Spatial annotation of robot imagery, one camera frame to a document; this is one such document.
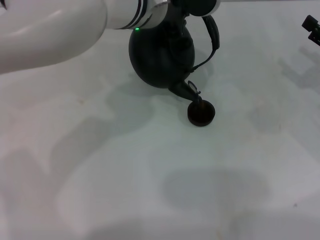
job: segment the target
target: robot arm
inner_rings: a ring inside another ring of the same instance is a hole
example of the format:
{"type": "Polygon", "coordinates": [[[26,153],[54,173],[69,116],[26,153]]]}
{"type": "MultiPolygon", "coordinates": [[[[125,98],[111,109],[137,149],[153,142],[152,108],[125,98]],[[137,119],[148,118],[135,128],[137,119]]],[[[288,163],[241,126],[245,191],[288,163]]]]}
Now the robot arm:
{"type": "Polygon", "coordinates": [[[169,2],[0,0],[6,8],[0,16],[0,74],[76,57],[92,47],[106,28],[153,28],[165,18],[169,2]]]}

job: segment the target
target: table surface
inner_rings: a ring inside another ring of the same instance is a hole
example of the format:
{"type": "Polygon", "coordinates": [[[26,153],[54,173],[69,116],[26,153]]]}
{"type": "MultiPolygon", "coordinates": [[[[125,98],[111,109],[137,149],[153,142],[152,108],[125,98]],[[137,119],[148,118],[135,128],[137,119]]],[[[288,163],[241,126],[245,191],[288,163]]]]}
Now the table surface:
{"type": "MultiPolygon", "coordinates": [[[[221,48],[190,76],[216,108],[146,85],[131,32],[67,62],[0,76],[0,239],[316,240],[320,2],[224,2],[221,48]]],[[[196,62],[211,42],[188,18],[196,62]]]]}

